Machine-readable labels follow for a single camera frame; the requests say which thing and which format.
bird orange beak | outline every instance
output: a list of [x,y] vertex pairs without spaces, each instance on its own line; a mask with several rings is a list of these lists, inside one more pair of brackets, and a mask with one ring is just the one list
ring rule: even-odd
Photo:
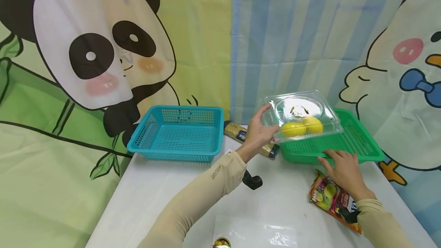
[[433,65],[441,68],[441,55],[440,54],[432,54],[426,59],[426,63],[428,65]]

small round container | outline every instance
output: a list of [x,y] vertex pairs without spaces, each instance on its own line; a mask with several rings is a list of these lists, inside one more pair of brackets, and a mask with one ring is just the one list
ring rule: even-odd
[[276,143],[285,143],[343,131],[340,119],[319,91],[304,91],[264,98],[271,104],[262,118],[265,126],[279,125]]

blue striped curtain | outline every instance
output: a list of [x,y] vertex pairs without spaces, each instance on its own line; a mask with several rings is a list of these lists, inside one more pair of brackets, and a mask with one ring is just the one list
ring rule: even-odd
[[[232,0],[232,119],[247,123],[267,95],[309,89],[350,109],[338,96],[345,76],[365,64],[401,1]],[[407,186],[394,186],[441,246],[441,172],[398,170]]]

arm sleeve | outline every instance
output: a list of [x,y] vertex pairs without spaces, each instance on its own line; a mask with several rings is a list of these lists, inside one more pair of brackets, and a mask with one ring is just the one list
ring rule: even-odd
[[181,248],[192,225],[239,186],[245,170],[237,152],[222,156],[171,199],[138,248]]
[[414,247],[392,213],[385,211],[379,201],[362,199],[357,202],[357,208],[358,223],[375,248]]

blue bow tie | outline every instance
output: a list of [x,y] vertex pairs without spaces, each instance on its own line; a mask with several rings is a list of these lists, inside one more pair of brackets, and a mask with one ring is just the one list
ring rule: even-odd
[[401,77],[400,88],[404,91],[421,90],[427,103],[434,108],[441,108],[441,82],[429,83],[426,75],[419,69],[410,69]]

